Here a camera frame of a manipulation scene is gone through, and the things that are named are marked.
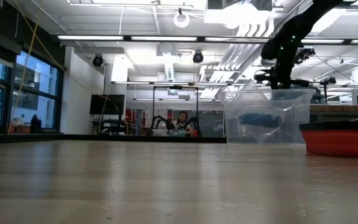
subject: plastic storage container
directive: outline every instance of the plastic storage container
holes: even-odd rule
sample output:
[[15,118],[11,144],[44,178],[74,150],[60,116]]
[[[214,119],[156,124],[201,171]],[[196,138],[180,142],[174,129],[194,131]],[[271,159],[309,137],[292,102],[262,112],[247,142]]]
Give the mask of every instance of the plastic storage container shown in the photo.
[[312,89],[225,92],[228,144],[305,144],[300,124],[309,123]]

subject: wooden floor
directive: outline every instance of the wooden floor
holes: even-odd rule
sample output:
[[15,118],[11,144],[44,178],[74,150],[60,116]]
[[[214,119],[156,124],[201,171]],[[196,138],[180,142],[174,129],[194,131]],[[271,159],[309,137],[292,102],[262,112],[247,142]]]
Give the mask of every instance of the wooden floor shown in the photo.
[[358,223],[358,159],[303,147],[0,144],[0,223]]

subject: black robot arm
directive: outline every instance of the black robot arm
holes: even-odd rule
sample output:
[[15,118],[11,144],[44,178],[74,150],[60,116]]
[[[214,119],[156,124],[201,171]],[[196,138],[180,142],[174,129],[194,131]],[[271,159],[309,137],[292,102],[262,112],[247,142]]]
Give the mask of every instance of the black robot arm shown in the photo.
[[313,26],[327,12],[338,6],[351,5],[355,1],[345,0],[313,0],[313,4],[302,14],[286,22],[276,36],[268,41],[261,57],[267,60],[277,59],[275,66],[269,71],[269,76],[256,75],[257,81],[268,80],[272,89],[290,88],[291,85],[308,86],[308,81],[291,80],[291,71],[295,64],[298,47],[303,47],[301,41],[311,32]]

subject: woman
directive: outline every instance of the woman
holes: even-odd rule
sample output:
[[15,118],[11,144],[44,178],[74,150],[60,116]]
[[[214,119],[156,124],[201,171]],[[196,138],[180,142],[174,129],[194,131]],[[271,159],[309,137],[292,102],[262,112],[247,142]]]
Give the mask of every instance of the woman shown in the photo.
[[193,129],[190,127],[190,125],[188,125],[186,127],[186,130],[183,129],[183,127],[185,126],[186,122],[187,122],[187,118],[188,118],[188,114],[186,111],[182,111],[179,113],[178,119],[176,121],[172,121],[172,124],[175,126],[175,129],[177,131],[183,130],[186,131],[186,135],[191,135],[193,134]]

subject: red tray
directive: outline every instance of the red tray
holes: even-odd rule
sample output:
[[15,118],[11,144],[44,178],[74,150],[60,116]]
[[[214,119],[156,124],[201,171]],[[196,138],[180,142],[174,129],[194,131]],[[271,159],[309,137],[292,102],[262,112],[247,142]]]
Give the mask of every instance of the red tray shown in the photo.
[[358,121],[302,124],[300,129],[308,152],[358,157]]

